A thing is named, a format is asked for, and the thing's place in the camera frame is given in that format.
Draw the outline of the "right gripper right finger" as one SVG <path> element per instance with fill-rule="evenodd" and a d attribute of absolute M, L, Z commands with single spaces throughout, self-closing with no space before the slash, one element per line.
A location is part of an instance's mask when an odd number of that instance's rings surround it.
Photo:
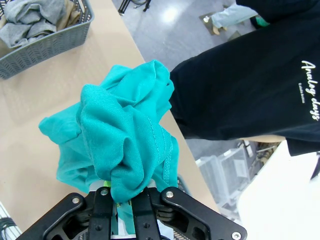
<path fill-rule="evenodd" d="M 188 240 L 245 240 L 246 229 L 177 187 L 146 187 L 131 200 L 138 240 L 160 240 L 158 222 Z"/>

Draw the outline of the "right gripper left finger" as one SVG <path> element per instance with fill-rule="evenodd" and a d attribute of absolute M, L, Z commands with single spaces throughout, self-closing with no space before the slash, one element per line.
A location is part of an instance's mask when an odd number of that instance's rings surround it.
<path fill-rule="evenodd" d="M 87 196 L 73 192 L 24 231 L 19 240 L 109 240 L 113 199 L 102 186 Z"/>

